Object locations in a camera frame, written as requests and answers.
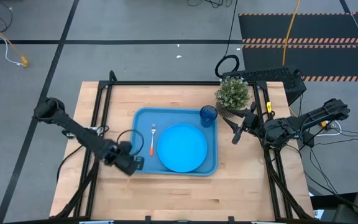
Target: concrete floor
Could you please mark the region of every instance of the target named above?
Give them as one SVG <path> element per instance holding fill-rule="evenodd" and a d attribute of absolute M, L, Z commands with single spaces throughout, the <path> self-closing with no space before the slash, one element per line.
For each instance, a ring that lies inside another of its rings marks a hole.
<path fill-rule="evenodd" d="M 358 0 L 346 0 L 358 11 Z M 58 40 L 73 0 L 10 0 L 14 20 L 6 36 L 16 40 Z M 239 0 L 237 12 L 292 12 L 294 0 Z M 152 40 L 226 39 L 233 6 L 213 9 L 204 2 L 190 7 L 185 0 L 80 0 L 68 40 Z M 337 0 L 302 0 L 299 12 L 343 12 Z M 0 6 L 3 18 L 9 18 Z M 233 39 L 240 39 L 238 19 Z M 21 150 L 44 85 L 56 45 L 18 45 L 29 59 L 29 68 L 4 60 L 0 45 L 0 204 Z M 231 45 L 230 54 L 241 52 Z M 214 66 L 225 45 L 66 45 L 63 48 L 48 96 L 61 99 L 73 115 L 80 83 L 104 80 L 113 69 L 119 80 L 216 80 Z M 16 56 L 10 52 L 10 58 Z M 225 64 L 222 71 L 232 65 Z M 358 131 L 358 83 L 306 83 L 303 111 L 321 106 L 330 98 L 340 98 L 352 110 L 341 122 L 344 129 Z M 298 102 L 293 105 L 298 110 Z M 339 141 L 343 136 L 320 137 L 317 142 Z M 63 159 L 67 140 L 60 128 L 38 124 L 19 177 L 5 222 L 47 218 L 55 191 L 56 171 Z M 324 184 L 303 151 L 305 171 Z M 324 172 L 338 192 L 358 189 L 358 141 L 316 146 L 314 151 Z M 326 194 L 314 183 L 310 187 Z"/>

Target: blue plate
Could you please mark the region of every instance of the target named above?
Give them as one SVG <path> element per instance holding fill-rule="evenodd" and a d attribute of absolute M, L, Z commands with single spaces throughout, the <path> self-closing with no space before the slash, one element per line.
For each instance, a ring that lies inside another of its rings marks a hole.
<path fill-rule="evenodd" d="M 205 160 L 207 143 L 203 133 L 189 124 L 176 124 L 166 129 L 157 144 L 162 164 L 175 172 L 189 172 Z"/>

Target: potted plant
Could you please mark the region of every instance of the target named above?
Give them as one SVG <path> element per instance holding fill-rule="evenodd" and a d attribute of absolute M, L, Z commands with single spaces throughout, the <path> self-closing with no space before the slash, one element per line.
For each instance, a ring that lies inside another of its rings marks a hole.
<path fill-rule="evenodd" d="M 216 109 L 222 117 L 231 118 L 234 115 L 227 109 L 243 109 L 249 101 L 248 83 L 239 77 L 228 77 L 219 81 L 221 87 L 215 92 Z"/>

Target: green plant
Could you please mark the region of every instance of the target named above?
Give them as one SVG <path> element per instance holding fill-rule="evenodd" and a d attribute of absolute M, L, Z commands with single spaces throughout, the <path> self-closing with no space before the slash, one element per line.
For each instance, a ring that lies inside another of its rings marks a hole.
<path fill-rule="evenodd" d="M 215 92 L 216 101 L 227 109 L 238 110 L 248 103 L 248 83 L 243 78 L 229 77 L 221 80 L 221 87 Z"/>

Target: plant pot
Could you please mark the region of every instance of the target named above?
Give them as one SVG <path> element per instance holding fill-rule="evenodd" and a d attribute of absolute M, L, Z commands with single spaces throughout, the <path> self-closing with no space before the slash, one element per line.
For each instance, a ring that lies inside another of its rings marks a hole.
<path fill-rule="evenodd" d="M 218 110 L 219 115 L 223 118 L 232 118 L 234 114 L 230 113 L 225 106 L 220 104 L 220 102 L 216 102 L 216 109 Z"/>

